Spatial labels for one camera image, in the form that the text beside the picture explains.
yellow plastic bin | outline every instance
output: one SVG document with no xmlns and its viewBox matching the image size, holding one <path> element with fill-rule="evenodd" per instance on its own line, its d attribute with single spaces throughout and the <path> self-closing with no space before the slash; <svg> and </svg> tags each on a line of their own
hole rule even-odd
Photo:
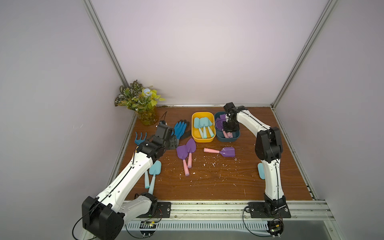
<svg viewBox="0 0 384 240">
<path fill-rule="evenodd" d="M 204 118 L 204 117 L 209 118 L 209 120 L 212 122 L 212 126 L 210 126 L 210 128 L 211 128 L 212 132 L 214 133 L 213 137 L 201 138 L 199 130 L 194 127 L 195 126 L 195 124 L 194 124 L 195 118 Z M 191 128 L 192 128 L 192 137 L 195 140 L 195 142 L 212 142 L 216 136 L 214 115 L 210 112 L 197 112 L 197 113 L 192 114 L 192 127 Z"/>
</svg>

black joint motor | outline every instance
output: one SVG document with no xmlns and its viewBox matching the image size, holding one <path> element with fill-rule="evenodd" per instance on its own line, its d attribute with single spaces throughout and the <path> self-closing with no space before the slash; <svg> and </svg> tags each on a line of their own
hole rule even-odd
<svg viewBox="0 0 384 240">
<path fill-rule="evenodd" d="M 151 157 L 153 162 L 155 162 L 163 156 L 168 149 L 172 149 L 172 146 L 175 146 L 176 136 L 173 134 L 174 131 L 173 128 L 167 125 L 159 124 L 155 135 L 151 137 L 152 140 L 142 142 L 136 149 L 136 152 L 146 154 L 148 158 Z"/>
<path fill-rule="evenodd" d="M 124 225 L 124 213 L 116 213 L 97 198 L 87 197 L 81 206 L 83 228 L 102 240 L 113 240 Z"/>
<path fill-rule="evenodd" d="M 236 120 L 236 115 L 239 109 L 235 107 L 233 103 L 227 103 L 224 105 L 225 114 L 228 116 L 228 120 L 223 122 L 223 130 L 226 132 L 236 132 L 240 129 L 239 122 Z"/>
<path fill-rule="evenodd" d="M 149 213 L 151 216 L 155 215 L 157 209 L 157 198 L 148 192 L 143 192 L 141 196 L 149 198 L 149 200 L 152 202 L 151 207 L 149 208 L 149 211 L 147 213 Z"/>
<path fill-rule="evenodd" d="M 283 152 L 280 129 L 272 127 L 257 133 L 255 152 L 260 160 L 271 163 L 273 160 L 280 159 Z"/>
</svg>

robotic arm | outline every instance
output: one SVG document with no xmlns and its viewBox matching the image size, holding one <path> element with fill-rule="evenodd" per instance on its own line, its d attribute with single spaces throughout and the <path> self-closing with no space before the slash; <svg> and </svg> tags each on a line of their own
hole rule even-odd
<svg viewBox="0 0 384 240">
<path fill-rule="evenodd" d="M 280 159 L 283 152 L 280 130 L 270 127 L 255 118 L 244 106 L 235 107 L 233 103 L 224 106 L 227 122 L 223 122 L 226 132 L 239 130 L 239 123 L 246 126 L 255 136 L 255 152 L 262 161 L 265 174 L 264 211 L 275 215 L 286 206 L 280 180 Z"/>
<path fill-rule="evenodd" d="M 88 197 L 82 204 L 83 228 L 101 240 L 113 240 L 124 223 L 139 215 L 155 214 L 157 198 L 142 193 L 121 208 L 127 194 L 139 178 L 168 149 L 177 147 L 174 129 L 159 124 L 152 140 L 145 140 L 136 149 L 131 161 L 96 198 Z"/>
</svg>

white wall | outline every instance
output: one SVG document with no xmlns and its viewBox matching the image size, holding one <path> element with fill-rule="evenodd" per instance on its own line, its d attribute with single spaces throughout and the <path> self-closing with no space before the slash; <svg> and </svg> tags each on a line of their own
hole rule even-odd
<svg viewBox="0 0 384 240">
<path fill-rule="evenodd" d="M 92 2 L 127 80 L 165 104 L 270 104 L 327 0 Z"/>
<path fill-rule="evenodd" d="M 277 113 L 348 240 L 384 239 L 384 2 L 341 0 Z"/>
<path fill-rule="evenodd" d="M 0 239 L 71 239 L 132 113 L 81 1 L 1 1 L 0 22 Z"/>
</svg>

wooden table surface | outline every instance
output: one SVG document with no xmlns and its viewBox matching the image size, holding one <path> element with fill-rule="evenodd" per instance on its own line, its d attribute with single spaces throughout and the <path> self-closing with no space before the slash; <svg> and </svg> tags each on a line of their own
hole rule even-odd
<svg viewBox="0 0 384 240">
<path fill-rule="evenodd" d="M 270 108 L 248 108 L 248 110 L 265 124 L 278 126 Z M 192 114 L 207 111 L 215 114 L 223 108 L 157 108 L 158 116 L 165 111 L 166 122 L 174 127 L 180 119 L 191 122 Z M 136 121 L 129 140 L 126 154 L 122 161 L 122 171 L 131 160 L 136 144 L 135 132 L 147 132 L 148 137 L 156 131 L 156 124 L 144 126 L 140 120 Z M 180 141 L 185 145 L 191 137 Z M 284 195 L 287 200 L 312 200 L 307 186 L 299 172 L 293 156 L 283 140 L 280 172 Z M 185 176 L 182 160 L 177 157 L 176 150 L 168 150 L 159 159 L 161 173 L 156 176 L 154 196 L 159 200 L 264 200 L 265 180 L 260 179 L 257 164 L 260 160 L 255 154 L 256 137 L 240 124 L 240 137 L 236 142 L 219 142 L 216 138 L 209 143 L 196 143 L 196 151 L 192 154 L 192 168 L 190 175 Z M 221 150 L 223 147 L 234 147 L 236 157 L 222 157 L 221 154 L 203 152 L 203 148 Z M 139 179 L 127 196 L 127 200 L 134 198 L 135 193 L 147 192 L 144 188 L 144 175 Z"/>
</svg>

